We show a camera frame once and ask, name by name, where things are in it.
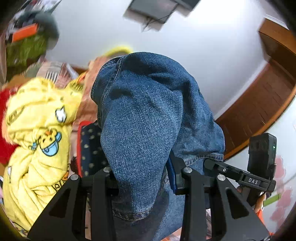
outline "yellow hoodie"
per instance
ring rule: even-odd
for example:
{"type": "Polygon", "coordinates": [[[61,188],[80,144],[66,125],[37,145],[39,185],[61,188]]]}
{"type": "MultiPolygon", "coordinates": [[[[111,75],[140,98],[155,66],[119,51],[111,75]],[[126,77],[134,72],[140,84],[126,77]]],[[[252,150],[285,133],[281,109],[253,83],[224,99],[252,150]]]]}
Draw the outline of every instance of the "yellow hoodie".
{"type": "Polygon", "coordinates": [[[5,169],[4,206],[27,231],[67,180],[71,125],[82,94],[76,80],[57,89],[49,80],[34,78],[7,103],[7,133],[20,147],[5,169]]]}

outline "black cable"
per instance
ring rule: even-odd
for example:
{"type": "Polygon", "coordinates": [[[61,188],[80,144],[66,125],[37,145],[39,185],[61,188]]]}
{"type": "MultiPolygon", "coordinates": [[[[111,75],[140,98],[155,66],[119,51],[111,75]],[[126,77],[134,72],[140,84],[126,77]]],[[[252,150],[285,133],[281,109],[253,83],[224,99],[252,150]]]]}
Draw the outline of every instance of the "black cable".
{"type": "Polygon", "coordinates": [[[171,11],[171,13],[170,13],[169,15],[166,15],[166,16],[164,16],[164,17],[162,17],[162,18],[159,18],[159,19],[157,19],[157,20],[154,20],[154,21],[152,21],[152,22],[151,22],[151,20],[152,20],[153,18],[150,18],[150,20],[148,21],[148,23],[146,23],[146,26],[143,28],[143,31],[148,27],[149,24],[152,24],[152,23],[157,22],[157,21],[159,21],[159,20],[161,20],[161,19],[163,19],[163,18],[166,18],[166,17],[171,16],[171,14],[176,10],[177,6],[179,6],[179,4],[177,4],[177,5],[173,8],[173,10],[171,11]]]}

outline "wooden cabinet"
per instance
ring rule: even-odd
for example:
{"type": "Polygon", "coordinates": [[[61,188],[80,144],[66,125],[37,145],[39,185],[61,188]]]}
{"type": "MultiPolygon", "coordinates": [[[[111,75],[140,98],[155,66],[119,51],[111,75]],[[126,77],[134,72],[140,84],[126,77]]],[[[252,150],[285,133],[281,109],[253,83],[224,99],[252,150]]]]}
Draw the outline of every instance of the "wooden cabinet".
{"type": "Polygon", "coordinates": [[[270,20],[263,23],[259,33],[271,59],[245,93],[216,120],[225,136],[225,159],[245,148],[251,136],[265,132],[296,93],[293,35],[270,20]]]}

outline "blue denim fabric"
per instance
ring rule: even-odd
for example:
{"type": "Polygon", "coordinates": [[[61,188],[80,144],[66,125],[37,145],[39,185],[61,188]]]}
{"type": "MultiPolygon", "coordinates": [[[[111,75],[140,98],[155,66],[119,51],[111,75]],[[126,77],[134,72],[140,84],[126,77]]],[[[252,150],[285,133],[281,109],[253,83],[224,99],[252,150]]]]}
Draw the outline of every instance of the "blue denim fabric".
{"type": "Polygon", "coordinates": [[[101,145],[119,183],[118,240],[161,240],[181,227],[184,196],[170,189],[170,150],[200,173],[222,161],[224,135],[195,79],[176,61],[132,53],[108,61],[91,91],[101,145]]]}

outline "metal screw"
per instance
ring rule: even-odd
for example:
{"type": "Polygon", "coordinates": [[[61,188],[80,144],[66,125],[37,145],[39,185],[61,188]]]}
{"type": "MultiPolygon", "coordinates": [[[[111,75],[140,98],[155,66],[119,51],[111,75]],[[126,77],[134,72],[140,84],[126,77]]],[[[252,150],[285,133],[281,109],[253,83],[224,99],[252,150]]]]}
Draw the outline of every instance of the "metal screw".
{"type": "Polygon", "coordinates": [[[217,178],[218,178],[218,180],[220,180],[220,181],[225,181],[225,179],[226,179],[226,177],[225,177],[224,175],[222,175],[222,174],[219,174],[219,175],[217,176],[217,178]]]}
{"type": "Polygon", "coordinates": [[[71,175],[71,177],[70,177],[70,179],[72,180],[72,181],[76,181],[77,179],[78,179],[78,175],[77,174],[73,174],[73,175],[71,175]]]}
{"type": "Polygon", "coordinates": [[[186,173],[191,173],[192,169],[190,167],[184,167],[183,171],[186,172],[186,173]]]}
{"type": "Polygon", "coordinates": [[[111,171],[111,167],[104,167],[104,172],[110,172],[111,171]]]}
{"type": "Polygon", "coordinates": [[[265,239],[263,239],[262,241],[269,241],[271,240],[271,236],[267,236],[265,239]]]}

